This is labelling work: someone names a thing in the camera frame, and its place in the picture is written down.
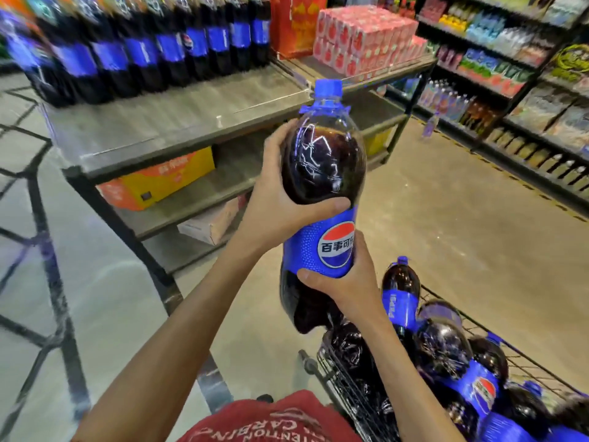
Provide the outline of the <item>person's right hand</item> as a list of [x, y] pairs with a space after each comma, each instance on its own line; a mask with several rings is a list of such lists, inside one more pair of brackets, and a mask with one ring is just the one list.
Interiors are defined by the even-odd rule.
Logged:
[[384, 314], [376, 271], [364, 234], [355, 233], [354, 261], [349, 272], [340, 279], [343, 286], [331, 298], [353, 324], [363, 329]]

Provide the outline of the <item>person's left hand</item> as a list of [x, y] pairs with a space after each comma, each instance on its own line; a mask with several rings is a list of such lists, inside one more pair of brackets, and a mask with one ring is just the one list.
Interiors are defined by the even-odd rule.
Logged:
[[248, 252], [262, 255], [282, 244], [298, 230], [287, 230], [290, 198], [282, 181], [282, 144], [297, 119], [279, 126], [264, 141], [263, 162], [241, 223], [232, 238]]

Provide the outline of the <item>large blue label cola bottle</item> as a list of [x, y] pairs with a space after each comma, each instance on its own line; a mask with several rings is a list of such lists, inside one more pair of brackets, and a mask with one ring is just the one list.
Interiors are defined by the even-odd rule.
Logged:
[[300, 269], [324, 276], [345, 276], [353, 264], [356, 216], [367, 171], [364, 141], [342, 103], [343, 82], [319, 79], [313, 103], [299, 110], [298, 125], [286, 138], [282, 181], [299, 205], [347, 198], [350, 206], [327, 219], [314, 220], [283, 244], [280, 300], [299, 334], [332, 327], [332, 300], [298, 280]]

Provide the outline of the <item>person's right forearm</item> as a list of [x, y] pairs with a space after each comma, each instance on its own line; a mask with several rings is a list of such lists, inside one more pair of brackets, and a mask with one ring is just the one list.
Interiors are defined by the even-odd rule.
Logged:
[[418, 373], [387, 318], [352, 319], [367, 343], [402, 442], [466, 442]]

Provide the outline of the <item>person's left forearm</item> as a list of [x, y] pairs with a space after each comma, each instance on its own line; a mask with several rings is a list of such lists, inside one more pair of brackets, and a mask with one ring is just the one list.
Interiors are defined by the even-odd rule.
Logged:
[[233, 300], [276, 245], [237, 232], [85, 415], [71, 442], [166, 442]]

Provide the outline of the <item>small yellow box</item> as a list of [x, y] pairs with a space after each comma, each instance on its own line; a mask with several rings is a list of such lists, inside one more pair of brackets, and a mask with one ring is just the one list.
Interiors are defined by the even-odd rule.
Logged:
[[389, 127], [379, 133], [375, 133], [364, 138], [364, 146], [367, 157], [371, 157], [388, 147], [388, 138], [392, 134], [394, 135], [397, 126]]

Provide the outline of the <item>beige cardboard box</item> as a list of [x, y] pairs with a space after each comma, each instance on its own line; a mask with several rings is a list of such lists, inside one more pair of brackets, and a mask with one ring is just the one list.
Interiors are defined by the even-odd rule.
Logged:
[[218, 245], [246, 204], [247, 194], [239, 195], [178, 224], [177, 229], [185, 236]]

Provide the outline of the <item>pile of cola bottles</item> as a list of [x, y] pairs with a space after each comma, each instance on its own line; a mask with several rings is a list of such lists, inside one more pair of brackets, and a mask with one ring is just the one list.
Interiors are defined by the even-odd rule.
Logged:
[[[589, 442], [589, 394], [533, 374], [501, 337], [421, 286], [400, 256], [382, 279], [382, 305], [410, 359], [466, 442]], [[331, 305], [320, 349], [328, 386], [363, 442], [401, 442], [359, 330]]]

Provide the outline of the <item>red printed shirt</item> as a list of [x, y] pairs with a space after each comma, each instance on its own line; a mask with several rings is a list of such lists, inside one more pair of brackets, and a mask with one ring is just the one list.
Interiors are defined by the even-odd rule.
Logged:
[[363, 442], [333, 407], [308, 390], [276, 402], [234, 401], [190, 428], [177, 442]]

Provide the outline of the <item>row of clear water bottles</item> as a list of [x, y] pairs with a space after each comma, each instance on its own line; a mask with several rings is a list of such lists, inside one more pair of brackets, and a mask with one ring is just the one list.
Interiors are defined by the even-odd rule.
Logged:
[[440, 116], [461, 123], [476, 96], [461, 93], [445, 79], [430, 80], [419, 97], [418, 105]]

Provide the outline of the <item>yellow orange carton box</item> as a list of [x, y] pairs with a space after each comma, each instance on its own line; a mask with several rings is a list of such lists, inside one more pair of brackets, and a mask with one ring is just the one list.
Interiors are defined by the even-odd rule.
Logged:
[[108, 204], [143, 211], [215, 170], [212, 147], [114, 178], [97, 189]]

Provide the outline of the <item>grey metal display stand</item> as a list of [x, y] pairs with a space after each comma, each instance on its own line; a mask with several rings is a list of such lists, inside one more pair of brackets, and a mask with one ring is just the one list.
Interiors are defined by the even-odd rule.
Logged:
[[[96, 106], [57, 109], [42, 103], [40, 112], [66, 161], [65, 180], [141, 260], [170, 315], [182, 301], [174, 275], [229, 239], [213, 246], [188, 243], [176, 226], [252, 190], [267, 129], [310, 105], [320, 79], [339, 79], [363, 137], [393, 129], [385, 149], [368, 159], [375, 169], [390, 159], [436, 62], [425, 55], [376, 75], [344, 76], [311, 56], [271, 58], [261, 69], [187, 88]], [[376, 88], [410, 75], [424, 81], [401, 106], [376, 94]], [[144, 211], [114, 207], [98, 191], [100, 184], [206, 147], [214, 149], [216, 169]]]

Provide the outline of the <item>stack of pink drink packs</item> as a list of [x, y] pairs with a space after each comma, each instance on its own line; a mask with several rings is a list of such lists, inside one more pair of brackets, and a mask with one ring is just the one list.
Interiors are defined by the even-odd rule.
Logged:
[[415, 19], [377, 6], [323, 9], [313, 57], [346, 78], [371, 79], [426, 55], [427, 41], [417, 28]]

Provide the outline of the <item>row of dark drink bottles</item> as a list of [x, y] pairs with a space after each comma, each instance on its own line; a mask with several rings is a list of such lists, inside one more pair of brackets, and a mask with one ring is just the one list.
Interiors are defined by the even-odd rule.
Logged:
[[458, 123], [475, 135], [482, 135], [487, 126], [498, 116], [499, 111], [486, 103], [471, 101]]

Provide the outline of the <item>red orange carton box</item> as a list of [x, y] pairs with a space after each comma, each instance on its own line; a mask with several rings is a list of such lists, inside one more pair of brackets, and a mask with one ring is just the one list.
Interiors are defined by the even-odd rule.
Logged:
[[270, 44], [279, 59], [312, 54], [316, 25], [328, 0], [270, 0]]

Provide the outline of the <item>black store shelving rack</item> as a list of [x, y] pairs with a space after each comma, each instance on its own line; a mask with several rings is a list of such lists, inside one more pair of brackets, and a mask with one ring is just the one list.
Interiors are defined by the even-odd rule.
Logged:
[[589, 0], [385, 0], [436, 66], [388, 86], [412, 112], [589, 221]]

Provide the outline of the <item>row of green tea bottles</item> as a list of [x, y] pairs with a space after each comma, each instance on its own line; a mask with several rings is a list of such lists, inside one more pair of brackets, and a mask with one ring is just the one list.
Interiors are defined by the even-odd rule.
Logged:
[[508, 123], [494, 128], [486, 145], [589, 203], [589, 157], [559, 147], [525, 128]]

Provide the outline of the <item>row of colourful drink cartons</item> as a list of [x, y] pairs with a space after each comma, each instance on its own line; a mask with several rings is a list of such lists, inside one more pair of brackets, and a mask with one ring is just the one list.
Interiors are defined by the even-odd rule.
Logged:
[[474, 48], [464, 53], [457, 71], [507, 98], [516, 96], [533, 75], [527, 68]]

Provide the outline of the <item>row of pale blue bottles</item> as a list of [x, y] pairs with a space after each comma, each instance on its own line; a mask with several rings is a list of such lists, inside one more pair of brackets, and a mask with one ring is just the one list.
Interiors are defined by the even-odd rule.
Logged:
[[465, 31], [465, 38], [481, 45], [495, 41], [504, 30], [506, 17], [488, 11], [479, 11], [471, 18]]

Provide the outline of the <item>row of cola bottles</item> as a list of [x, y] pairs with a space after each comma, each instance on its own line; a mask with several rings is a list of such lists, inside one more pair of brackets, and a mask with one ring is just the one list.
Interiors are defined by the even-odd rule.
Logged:
[[267, 66], [270, 0], [0, 0], [0, 36], [47, 104], [99, 105]]

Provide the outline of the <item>stack of wrapped drink multipacks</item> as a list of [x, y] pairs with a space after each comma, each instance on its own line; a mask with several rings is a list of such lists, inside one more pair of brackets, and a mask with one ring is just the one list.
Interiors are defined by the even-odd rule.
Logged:
[[506, 119], [553, 144], [589, 157], [589, 97], [550, 84], [532, 88]]

